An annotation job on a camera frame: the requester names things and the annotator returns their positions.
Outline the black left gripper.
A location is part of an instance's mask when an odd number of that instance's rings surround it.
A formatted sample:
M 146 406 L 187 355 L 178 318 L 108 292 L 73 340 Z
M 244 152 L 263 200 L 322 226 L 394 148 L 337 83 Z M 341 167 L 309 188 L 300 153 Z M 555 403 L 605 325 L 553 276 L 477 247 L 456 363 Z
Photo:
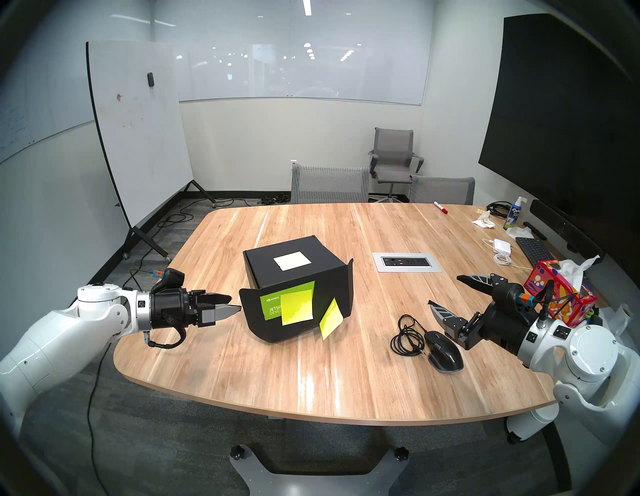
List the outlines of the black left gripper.
M 240 305 L 229 304 L 231 299 L 230 295 L 206 292 L 204 289 L 187 291 L 184 288 L 173 288 L 150 292 L 151 329 L 171 327 L 167 318 L 172 318 L 184 328 L 191 325 L 213 326 L 241 310 Z

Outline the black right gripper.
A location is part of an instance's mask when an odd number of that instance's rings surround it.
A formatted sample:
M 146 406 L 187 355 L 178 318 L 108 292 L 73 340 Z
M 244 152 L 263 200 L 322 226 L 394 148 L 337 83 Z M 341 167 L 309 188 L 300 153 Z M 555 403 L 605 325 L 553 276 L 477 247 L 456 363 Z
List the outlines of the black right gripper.
M 502 282 L 499 274 L 458 275 L 457 281 L 492 296 L 495 287 Z M 538 320 L 539 313 L 534 307 L 514 304 L 507 310 L 492 302 L 483 312 L 475 312 L 469 319 L 463 319 L 432 300 L 428 305 L 440 327 L 452 341 L 464 350 L 471 350 L 482 340 L 492 341 L 501 348 L 517 355 L 525 341 L 530 327 Z

